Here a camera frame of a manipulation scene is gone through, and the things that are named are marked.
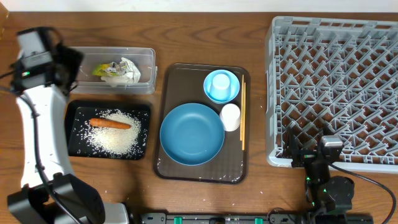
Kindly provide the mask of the yellow foil snack wrapper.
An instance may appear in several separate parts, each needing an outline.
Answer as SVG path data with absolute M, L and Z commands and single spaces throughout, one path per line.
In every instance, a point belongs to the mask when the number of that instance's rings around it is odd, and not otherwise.
M 118 64 L 115 62 L 111 63 L 103 63 L 99 64 L 93 71 L 92 75 L 95 76 L 106 76 L 106 77 L 114 77 L 118 76 L 118 70 L 117 70 Z

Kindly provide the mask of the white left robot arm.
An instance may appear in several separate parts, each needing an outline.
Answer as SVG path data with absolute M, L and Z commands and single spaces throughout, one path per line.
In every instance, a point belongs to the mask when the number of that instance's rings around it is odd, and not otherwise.
M 24 171 L 20 191 L 7 197 L 20 223 L 129 223 L 125 205 L 104 203 L 69 160 L 63 113 L 82 59 L 61 44 L 21 47 L 10 91 L 22 116 Z

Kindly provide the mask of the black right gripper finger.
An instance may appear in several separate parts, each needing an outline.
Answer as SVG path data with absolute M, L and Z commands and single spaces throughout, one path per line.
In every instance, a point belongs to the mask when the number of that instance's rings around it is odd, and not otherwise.
M 297 140 L 295 139 L 294 132 L 291 128 L 287 128 L 286 133 L 287 142 L 285 143 L 282 155 L 291 159 L 298 159 L 300 149 Z
M 330 128 L 324 124 L 320 129 L 310 128 L 307 131 L 308 140 L 303 143 L 304 148 L 316 148 L 323 136 L 331 134 Z

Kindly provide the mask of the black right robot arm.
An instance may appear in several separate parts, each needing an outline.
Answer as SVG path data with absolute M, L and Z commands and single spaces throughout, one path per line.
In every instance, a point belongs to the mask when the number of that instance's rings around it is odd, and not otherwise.
M 286 150 L 293 168 L 305 169 L 305 195 L 313 208 L 296 216 L 295 223 L 348 223 L 346 212 L 352 209 L 354 182 L 340 175 L 332 177 L 329 166 L 343 149 L 341 138 L 327 128 L 315 149 L 300 149 L 292 128 L 287 128 Z

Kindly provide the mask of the orange carrot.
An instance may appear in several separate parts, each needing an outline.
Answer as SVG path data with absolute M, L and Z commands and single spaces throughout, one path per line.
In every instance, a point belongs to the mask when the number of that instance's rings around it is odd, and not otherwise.
M 130 124 L 121 123 L 118 121 L 113 121 L 103 118 L 91 118 L 90 124 L 94 127 L 99 127 L 99 128 L 129 129 L 131 127 Z

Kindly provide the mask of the white paper napkin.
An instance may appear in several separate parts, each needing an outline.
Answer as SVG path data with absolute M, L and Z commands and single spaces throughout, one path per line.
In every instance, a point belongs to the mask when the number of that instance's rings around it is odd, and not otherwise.
M 118 85 L 132 85 L 139 82 L 141 72 L 133 61 L 122 57 L 121 61 L 116 64 L 118 64 L 117 70 L 119 75 L 114 77 L 102 76 L 102 81 L 105 81 L 112 87 L 116 87 Z

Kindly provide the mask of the white cup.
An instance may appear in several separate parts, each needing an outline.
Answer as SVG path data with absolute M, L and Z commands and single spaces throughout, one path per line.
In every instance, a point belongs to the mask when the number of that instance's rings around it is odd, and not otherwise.
M 233 103 L 224 105 L 220 112 L 220 119 L 225 131 L 235 131 L 239 128 L 241 123 L 241 110 Z

